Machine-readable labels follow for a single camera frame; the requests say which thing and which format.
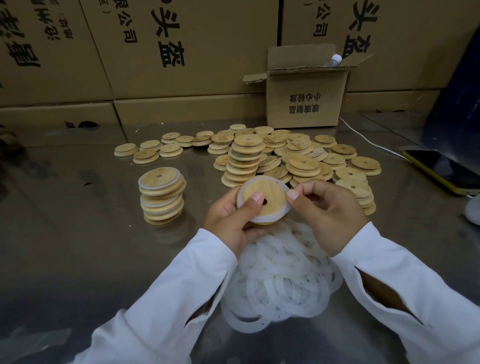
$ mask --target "white long-sleeve shirt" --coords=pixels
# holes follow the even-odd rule
[[[372,223],[332,259],[360,304],[399,335],[412,364],[480,363],[480,307]],[[200,229],[130,309],[93,332],[91,347],[74,363],[190,362],[236,265],[232,251]],[[414,316],[373,300],[358,269],[394,289]],[[208,312],[188,321],[213,296]]]

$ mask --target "bottle cap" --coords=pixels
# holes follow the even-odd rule
[[[332,59],[340,63],[342,61],[342,56],[340,56],[339,54],[334,54],[332,56]]]

